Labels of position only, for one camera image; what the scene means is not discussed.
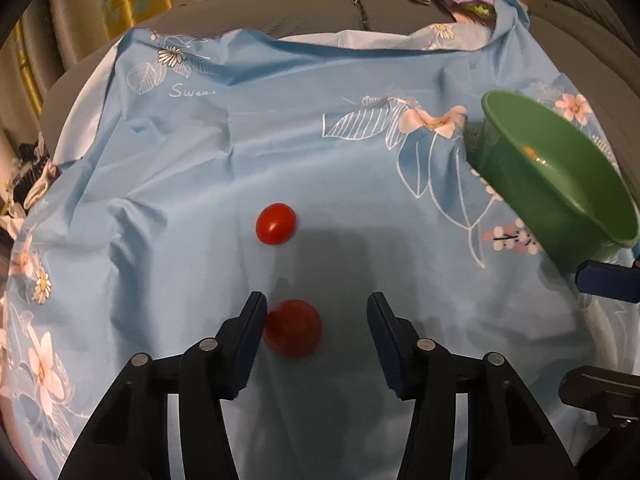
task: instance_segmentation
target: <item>green bowl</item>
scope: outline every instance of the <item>green bowl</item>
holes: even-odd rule
[[[575,126],[532,99],[482,97],[484,123],[467,123],[466,160],[531,229],[553,263],[575,272],[638,241],[628,189]]]

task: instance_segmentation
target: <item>blue bedsheet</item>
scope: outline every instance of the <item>blue bedsheet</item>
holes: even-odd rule
[[[580,296],[465,161],[461,126],[491,89],[522,91],[615,160],[587,102],[549,61],[514,0],[473,52],[450,26],[427,50],[348,50],[251,30],[201,40],[133,30],[121,41],[95,141],[24,223],[7,284],[2,392],[14,444],[57,478],[133,354],[178,354],[252,290],[315,305],[317,351],[258,352],[224,404],[240,478],[394,478],[411,403],[387,389],[367,296],[450,351],[502,352],[575,457],[594,435],[563,406],[581,364],[630,371],[633,306]],[[292,206],[295,236],[261,244],[258,213]],[[630,263],[630,251],[620,253]],[[466,412],[461,398],[456,475]],[[180,478],[175,403],[174,478]]]

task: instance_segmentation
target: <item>black mount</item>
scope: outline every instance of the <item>black mount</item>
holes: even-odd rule
[[[396,317],[384,295],[369,297],[367,320],[386,382],[415,399],[398,480],[449,480],[456,394],[468,394],[466,480],[577,480],[560,439],[500,354],[451,354]]]
[[[266,314],[266,298],[252,292],[215,338],[156,361],[134,355],[85,425],[59,480],[170,480],[167,394],[179,398],[185,477],[238,480],[220,399],[235,399],[246,386]]]

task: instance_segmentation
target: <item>red tomato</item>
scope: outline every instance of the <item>red tomato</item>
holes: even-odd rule
[[[286,204],[276,203],[262,210],[255,222],[255,234],[263,244],[283,244],[296,230],[296,213]]]
[[[286,300],[267,314],[262,338],[284,357],[299,358],[313,353],[322,337],[318,311],[302,300]]]

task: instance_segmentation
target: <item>screw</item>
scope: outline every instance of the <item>screw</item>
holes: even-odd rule
[[[436,343],[433,339],[418,339],[418,342],[416,344],[420,350],[424,350],[425,352],[430,352],[431,350],[436,348]]]
[[[131,364],[134,366],[146,365],[148,361],[149,361],[149,356],[146,354],[135,354],[131,358]]]
[[[500,354],[496,352],[491,352],[486,357],[486,360],[489,361],[494,366],[501,366],[504,364],[504,357],[502,357]]]
[[[203,339],[198,346],[203,352],[211,352],[218,347],[218,342],[212,337],[207,337]]]

